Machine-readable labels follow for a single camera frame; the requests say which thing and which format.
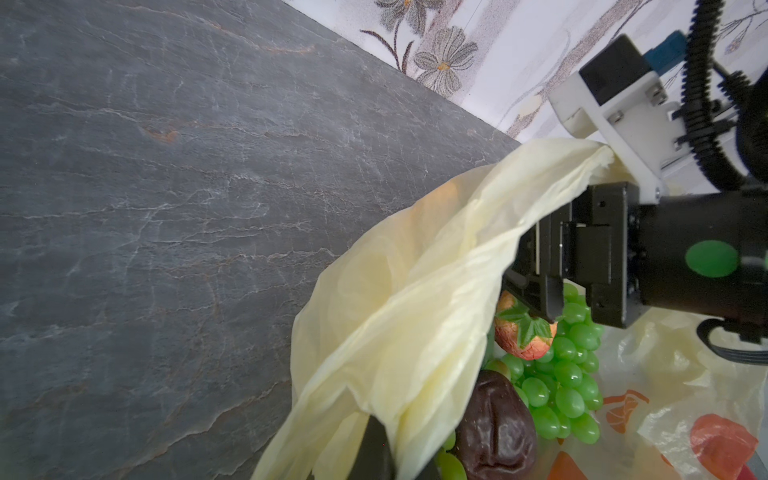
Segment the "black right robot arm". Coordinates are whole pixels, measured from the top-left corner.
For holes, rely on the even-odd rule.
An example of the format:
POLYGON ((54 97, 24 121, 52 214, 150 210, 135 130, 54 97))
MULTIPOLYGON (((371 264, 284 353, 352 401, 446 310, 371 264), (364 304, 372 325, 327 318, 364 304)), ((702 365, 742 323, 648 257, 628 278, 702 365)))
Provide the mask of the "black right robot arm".
POLYGON ((714 179, 711 194, 671 197, 665 160, 689 153, 705 129, 686 125, 711 115, 706 90, 671 103, 647 66, 586 66, 551 97, 576 137, 599 132, 629 179, 590 186, 540 220, 520 243, 502 290, 533 315, 565 313, 567 282, 582 287, 595 322, 626 328, 651 307, 701 314, 708 342, 717 328, 758 342, 767 334, 767 188, 714 179))

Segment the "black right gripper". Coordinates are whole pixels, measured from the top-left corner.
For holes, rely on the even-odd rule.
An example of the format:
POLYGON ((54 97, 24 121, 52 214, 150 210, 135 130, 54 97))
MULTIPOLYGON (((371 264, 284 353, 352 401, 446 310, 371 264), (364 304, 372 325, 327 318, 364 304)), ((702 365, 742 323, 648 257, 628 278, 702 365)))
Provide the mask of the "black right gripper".
POLYGON ((589 186, 523 235, 503 289, 532 316, 554 323, 563 314, 564 285, 572 282, 585 289, 595 323, 628 328, 647 311, 631 267, 638 214, 636 185, 589 186))

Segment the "pale yellow plastic bag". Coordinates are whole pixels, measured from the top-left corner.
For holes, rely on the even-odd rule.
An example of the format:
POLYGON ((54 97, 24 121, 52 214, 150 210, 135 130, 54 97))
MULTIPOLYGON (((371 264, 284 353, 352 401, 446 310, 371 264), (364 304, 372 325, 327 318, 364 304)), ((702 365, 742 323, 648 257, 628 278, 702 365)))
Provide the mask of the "pale yellow plastic bag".
MULTIPOLYGON (((369 418, 394 479, 414 479, 459 424, 522 235, 623 180, 606 145, 529 142, 380 222, 319 277, 291 339, 293 406, 257 479, 347 479, 369 418)), ((755 454, 767 371, 716 357, 697 317, 652 310, 599 350, 601 436, 541 440, 534 479, 737 479, 755 454)))

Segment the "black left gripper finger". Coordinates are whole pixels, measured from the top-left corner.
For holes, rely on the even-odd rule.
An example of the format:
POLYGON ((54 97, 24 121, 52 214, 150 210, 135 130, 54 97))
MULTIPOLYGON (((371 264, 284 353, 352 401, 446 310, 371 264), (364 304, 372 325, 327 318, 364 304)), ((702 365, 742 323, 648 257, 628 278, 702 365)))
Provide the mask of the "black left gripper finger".
POLYGON ((386 429, 371 416, 347 479, 392 480, 395 476, 395 463, 386 429))

